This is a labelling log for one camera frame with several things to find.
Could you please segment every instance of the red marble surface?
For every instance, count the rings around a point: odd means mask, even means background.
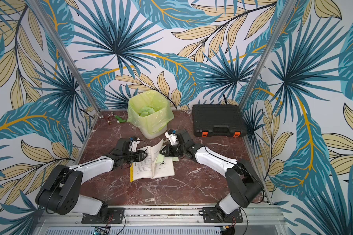
[[[213,151],[226,157],[249,160],[244,142],[241,138],[214,136],[198,138],[193,135],[191,111],[173,111],[174,119],[168,129],[187,129],[196,143],[202,143]],[[107,115],[99,119],[93,128],[80,164],[105,155],[116,145],[119,138],[136,136],[149,145],[157,144],[164,135],[148,140],[140,130],[130,123],[109,125]],[[127,118],[126,111],[114,111],[114,115]],[[138,148],[145,146],[141,142]],[[81,186],[81,194],[107,201],[110,205],[118,204],[188,204],[216,203],[228,194],[226,179],[211,168],[188,159],[174,162],[175,176],[159,179],[139,179],[129,182],[129,168],[116,169],[101,174]]]

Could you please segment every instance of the green plastic bag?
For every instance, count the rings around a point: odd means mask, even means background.
[[[141,117],[140,114],[144,111],[144,106],[154,109],[155,113]],[[171,111],[169,101],[155,90],[140,93],[128,101],[127,122],[140,128],[148,139],[157,137],[157,135],[154,135],[163,130],[173,118],[174,114]]]

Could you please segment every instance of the wire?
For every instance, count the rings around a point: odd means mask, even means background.
[[[247,217],[247,214],[246,214],[246,212],[245,212],[245,210],[242,208],[242,207],[240,207],[241,209],[242,209],[242,211],[245,213],[245,215],[246,215],[246,228],[245,228],[245,231],[243,232],[243,234],[242,235],[245,235],[245,233],[246,233],[246,231],[247,231],[247,227],[248,227],[248,217]]]
[[[225,160],[225,159],[222,159],[222,158],[220,158],[220,157],[218,157],[218,156],[215,156],[215,155],[213,155],[212,153],[210,153],[210,152],[207,150],[207,147],[206,147],[206,146],[204,146],[204,148],[205,148],[205,151],[207,151],[207,153],[209,153],[209,154],[212,155],[213,157],[217,157],[217,158],[219,158],[219,159],[221,159],[221,160],[223,160],[223,161],[225,161],[225,162],[231,163],[231,162],[229,162],[229,161],[227,161],[227,160]],[[254,179],[257,181],[257,183],[259,184],[260,188],[262,189],[262,192],[263,192],[263,198],[262,198],[262,200],[261,200],[260,202],[252,202],[252,203],[254,203],[254,204],[259,204],[259,203],[263,202],[265,192],[264,192],[264,190],[263,190],[262,184],[257,180],[257,178],[255,178],[255,177],[254,177],[250,172],[248,172],[246,169],[243,169],[240,165],[238,165],[238,162],[237,162],[236,164],[234,164],[234,163],[231,163],[231,164],[233,164],[233,165],[239,167],[240,169],[244,170],[245,172],[247,172],[252,178],[254,178]]]

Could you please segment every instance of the book page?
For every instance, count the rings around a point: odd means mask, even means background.
[[[175,175],[173,159],[171,157],[165,157],[163,162],[155,164],[154,175],[152,179],[173,175]]]
[[[152,151],[151,147],[139,148],[148,154],[148,156],[142,162],[134,162],[132,163],[131,171],[131,179],[130,182],[135,181],[137,179],[143,178],[151,178],[153,176],[152,169]]]
[[[151,153],[152,153],[152,176],[154,175],[154,169],[155,169],[155,165],[157,163],[157,158],[158,155],[160,154],[160,150],[162,149],[162,144],[163,144],[163,139],[161,139],[161,141],[156,144],[155,146],[151,147]]]

